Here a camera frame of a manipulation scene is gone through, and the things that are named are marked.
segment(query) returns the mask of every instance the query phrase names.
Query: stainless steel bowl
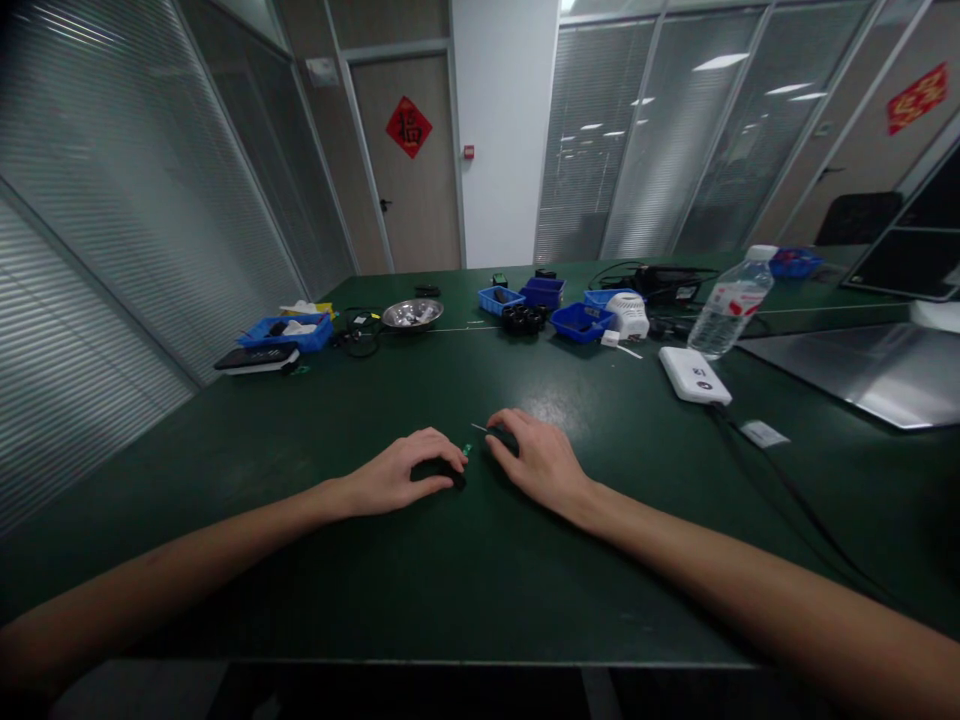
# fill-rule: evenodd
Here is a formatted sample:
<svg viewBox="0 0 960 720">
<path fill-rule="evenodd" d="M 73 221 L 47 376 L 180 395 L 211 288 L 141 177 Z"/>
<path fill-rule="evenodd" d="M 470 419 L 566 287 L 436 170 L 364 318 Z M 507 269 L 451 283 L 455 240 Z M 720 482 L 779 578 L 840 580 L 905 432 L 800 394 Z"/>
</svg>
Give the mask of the stainless steel bowl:
<svg viewBox="0 0 960 720">
<path fill-rule="evenodd" d="M 432 298 L 404 300 L 383 311 L 382 322 L 389 328 L 423 332 L 443 315 L 443 303 Z"/>
</svg>

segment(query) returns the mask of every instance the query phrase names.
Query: blue storage box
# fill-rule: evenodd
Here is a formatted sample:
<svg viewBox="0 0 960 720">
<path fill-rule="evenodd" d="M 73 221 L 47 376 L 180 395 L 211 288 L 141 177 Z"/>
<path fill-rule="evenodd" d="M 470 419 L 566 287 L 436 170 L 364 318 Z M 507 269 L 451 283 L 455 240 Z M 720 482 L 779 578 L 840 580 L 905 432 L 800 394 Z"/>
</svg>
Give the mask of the blue storage box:
<svg viewBox="0 0 960 720">
<path fill-rule="evenodd" d="M 805 278 L 823 264 L 823 258 L 804 248 L 780 248 L 770 261 L 774 277 Z"/>
<path fill-rule="evenodd" d="M 561 335 L 579 343 L 588 343 L 603 335 L 604 330 L 609 330 L 615 317 L 616 315 L 607 310 L 592 308 L 584 303 L 573 303 L 557 310 L 550 317 L 550 322 Z"/>
<path fill-rule="evenodd" d="M 501 303 L 497 300 L 496 292 L 501 290 L 504 295 L 507 296 L 507 302 Z M 502 287 L 492 287 L 484 288 L 477 293 L 480 296 L 480 307 L 486 310 L 489 313 L 493 313 L 498 317 L 503 315 L 503 309 L 505 307 L 510 307 L 511 305 L 519 305 L 523 302 L 523 295 L 513 290 L 508 290 L 507 288 Z"/>
<path fill-rule="evenodd" d="M 534 277 L 527 280 L 520 294 L 526 298 L 525 305 L 546 305 L 549 310 L 556 310 L 563 304 L 563 286 L 566 284 L 566 280 Z"/>
<path fill-rule="evenodd" d="M 636 290 L 629 290 L 628 288 L 617 288 L 616 290 L 585 290 L 583 292 L 583 302 L 588 307 L 606 310 L 607 303 L 610 302 L 613 296 L 619 295 L 622 292 L 630 293 L 631 295 L 640 295 Z"/>
<path fill-rule="evenodd" d="M 288 323 L 296 320 L 301 325 L 313 325 L 316 323 L 317 329 L 309 335 L 278 335 L 270 337 L 270 332 L 276 323 Z M 322 350 L 327 344 L 327 340 L 333 335 L 333 322 L 327 313 L 317 315 L 285 315 L 283 317 L 264 318 L 248 331 L 247 335 L 237 338 L 237 343 L 243 347 L 260 347 L 261 345 L 276 345 L 282 342 L 295 342 L 300 346 L 300 352 L 317 352 Z"/>
</svg>

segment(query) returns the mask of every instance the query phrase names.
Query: workbench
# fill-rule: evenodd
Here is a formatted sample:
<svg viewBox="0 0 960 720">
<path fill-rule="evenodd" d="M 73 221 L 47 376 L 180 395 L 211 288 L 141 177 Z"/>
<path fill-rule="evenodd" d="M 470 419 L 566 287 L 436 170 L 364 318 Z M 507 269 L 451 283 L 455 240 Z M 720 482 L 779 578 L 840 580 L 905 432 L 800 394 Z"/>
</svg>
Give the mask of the workbench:
<svg viewBox="0 0 960 720">
<path fill-rule="evenodd" d="M 827 249 L 828 259 L 840 257 Z M 672 258 L 724 269 L 740 254 Z M 564 301 L 610 261 L 556 265 Z M 354 277 L 335 308 L 442 290 L 435 330 L 383 335 L 368 359 L 326 348 L 309 372 L 223 377 L 0 543 L 2 617 L 123 560 L 354 470 L 433 426 L 473 445 L 463 492 L 324 528 L 264 560 L 129 651 L 136 657 L 753 666 L 762 661 L 682 593 L 537 507 L 486 450 L 483 424 L 521 407 L 570 437 L 586 472 L 661 510 L 845 584 L 760 453 L 733 457 L 656 357 L 510 337 L 477 291 L 502 270 Z M 903 299 L 778 282 L 774 332 L 905 320 Z M 701 290 L 700 298 L 707 289 Z M 770 452 L 851 557 L 909 612 L 960 639 L 960 429 L 904 433 L 741 350 L 716 368 L 731 413 L 790 438 Z"/>
</svg>

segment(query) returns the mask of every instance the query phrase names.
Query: door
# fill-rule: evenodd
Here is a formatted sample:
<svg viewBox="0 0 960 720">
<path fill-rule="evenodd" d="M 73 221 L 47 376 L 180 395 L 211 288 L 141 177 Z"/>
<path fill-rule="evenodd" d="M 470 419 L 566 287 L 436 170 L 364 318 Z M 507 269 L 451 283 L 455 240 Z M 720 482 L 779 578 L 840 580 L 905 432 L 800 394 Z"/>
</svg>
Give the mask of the door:
<svg viewBox="0 0 960 720">
<path fill-rule="evenodd" d="M 363 64 L 351 71 L 396 271 L 459 269 L 446 56 Z M 412 128 L 422 139 L 406 148 L 395 139 L 403 128 L 391 126 L 403 98 L 431 126 L 429 132 L 422 123 Z M 407 107 L 401 115 L 409 112 Z"/>
<path fill-rule="evenodd" d="M 948 72 L 960 65 L 958 26 L 960 3 L 930 6 L 826 172 L 784 228 L 779 244 L 813 244 L 831 203 L 841 195 L 897 189 L 960 108 L 960 95 L 948 90 L 943 102 L 894 135 L 888 128 L 887 103 L 941 63 L 946 63 Z"/>
</svg>

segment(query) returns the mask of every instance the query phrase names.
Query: red fu sign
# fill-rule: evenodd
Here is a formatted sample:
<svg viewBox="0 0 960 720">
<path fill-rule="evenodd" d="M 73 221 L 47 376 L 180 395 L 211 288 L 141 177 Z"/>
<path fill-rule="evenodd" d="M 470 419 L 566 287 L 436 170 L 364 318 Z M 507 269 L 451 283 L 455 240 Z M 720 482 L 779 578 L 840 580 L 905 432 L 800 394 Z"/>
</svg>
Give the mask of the red fu sign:
<svg viewBox="0 0 960 720">
<path fill-rule="evenodd" d="M 433 125 L 421 113 L 417 106 L 404 95 L 400 98 L 400 104 L 390 116 L 390 122 L 387 123 L 387 135 L 393 138 L 394 142 L 412 158 L 417 156 L 423 143 L 427 141 Z"/>
</svg>

